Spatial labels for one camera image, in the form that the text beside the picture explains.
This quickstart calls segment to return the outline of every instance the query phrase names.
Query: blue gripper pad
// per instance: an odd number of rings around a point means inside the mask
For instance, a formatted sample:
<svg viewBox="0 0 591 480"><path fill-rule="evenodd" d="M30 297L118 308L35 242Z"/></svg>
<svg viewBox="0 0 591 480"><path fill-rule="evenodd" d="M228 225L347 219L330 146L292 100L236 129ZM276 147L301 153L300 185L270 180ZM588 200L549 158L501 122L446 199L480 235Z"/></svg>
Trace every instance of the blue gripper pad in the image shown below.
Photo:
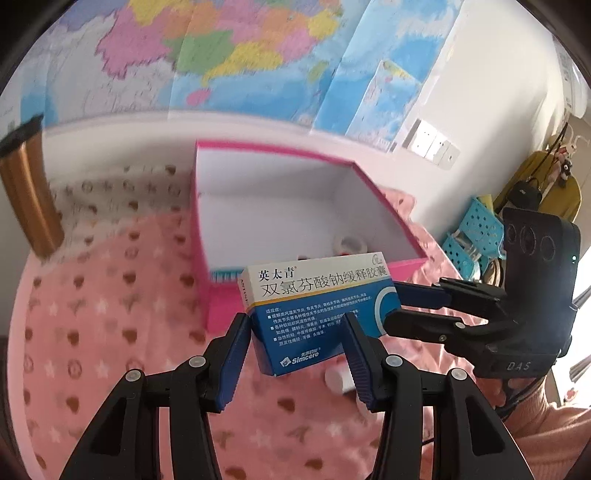
<svg viewBox="0 0 591 480"><path fill-rule="evenodd" d="M441 287L427 287L426 285L396 281L394 286L400 303L407 307L439 310L443 307L449 307L452 302L452 296Z"/></svg>
<svg viewBox="0 0 591 480"><path fill-rule="evenodd" d="M364 334L354 313L340 321L341 341L357 395L371 412L385 411L389 394L381 362L388 356L382 342Z"/></svg>
<svg viewBox="0 0 591 480"><path fill-rule="evenodd" d="M207 410L220 413L232 401L251 343L251 318L238 313L225 336L213 339L205 358L210 362L204 400Z"/></svg>

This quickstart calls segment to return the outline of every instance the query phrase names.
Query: wall socket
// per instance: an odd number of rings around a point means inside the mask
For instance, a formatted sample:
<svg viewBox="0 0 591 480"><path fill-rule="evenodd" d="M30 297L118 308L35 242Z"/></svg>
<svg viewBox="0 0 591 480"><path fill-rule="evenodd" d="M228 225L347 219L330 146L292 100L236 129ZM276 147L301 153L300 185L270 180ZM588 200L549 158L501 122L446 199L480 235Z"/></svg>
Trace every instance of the wall socket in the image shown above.
<svg viewBox="0 0 591 480"><path fill-rule="evenodd" d="M417 120L403 146L443 170L450 170L460 156L460 150L425 120Z"/></svg>

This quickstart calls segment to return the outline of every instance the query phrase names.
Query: blue and white medicine box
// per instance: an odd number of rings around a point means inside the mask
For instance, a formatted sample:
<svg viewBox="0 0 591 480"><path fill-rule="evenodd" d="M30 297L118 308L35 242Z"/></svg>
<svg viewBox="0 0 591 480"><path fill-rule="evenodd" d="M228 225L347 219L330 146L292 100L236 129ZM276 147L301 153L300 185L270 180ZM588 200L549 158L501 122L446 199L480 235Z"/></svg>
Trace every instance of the blue and white medicine box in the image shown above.
<svg viewBox="0 0 591 480"><path fill-rule="evenodd" d="M366 335L380 337L385 316L400 308L381 252L247 267L238 284L267 375L343 353L338 324L345 313L357 315Z"/></svg>

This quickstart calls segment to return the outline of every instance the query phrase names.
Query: screw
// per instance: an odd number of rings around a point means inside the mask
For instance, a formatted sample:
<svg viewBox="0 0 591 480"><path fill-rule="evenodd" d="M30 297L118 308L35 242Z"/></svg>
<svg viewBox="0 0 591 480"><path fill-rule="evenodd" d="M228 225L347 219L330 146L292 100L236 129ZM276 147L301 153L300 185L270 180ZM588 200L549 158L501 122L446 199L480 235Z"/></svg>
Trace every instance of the screw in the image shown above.
<svg viewBox="0 0 591 480"><path fill-rule="evenodd" d="M205 365L205 357L202 357L200 355L193 356L189 360L189 365L193 368L202 367L203 365Z"/></svg>
<svg viewBox="0 0 591 480"><path fill-rule="evenodd" d="M135 382L140 378L142 378L142 372L140 372L139 370L129 370L129 372L125 374L125 379L128 382Z"/></svg>
<svg viewBox="0 0 591 480"><path fill-rule="evenodd" d="M402 359L398 355L388 355L386 357L386 363L391 367L400 367L402 365Z"/></svg>
<svg viewBox="0 0 591 480"><path fill-rule="evenodd" d="M468 374L465 370L462 370L461 368L454 368L452 370L452 377L456 380L465 380L468 378Z"/></svg>

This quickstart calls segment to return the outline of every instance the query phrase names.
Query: pink box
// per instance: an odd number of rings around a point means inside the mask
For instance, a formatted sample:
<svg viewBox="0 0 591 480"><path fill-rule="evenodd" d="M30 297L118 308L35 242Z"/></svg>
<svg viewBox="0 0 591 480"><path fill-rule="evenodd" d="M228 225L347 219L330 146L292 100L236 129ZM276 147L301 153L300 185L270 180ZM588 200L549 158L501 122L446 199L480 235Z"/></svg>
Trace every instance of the pink box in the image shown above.
<svg viewBox="0 0 591 480"><path fill-rule="evenodd" d="M335 239L381 251L394 280L427 259L394 208L354 162L276 145L199 141L193 262L207 330L223 333L242 301L248 265L335 255Z"/></svg>

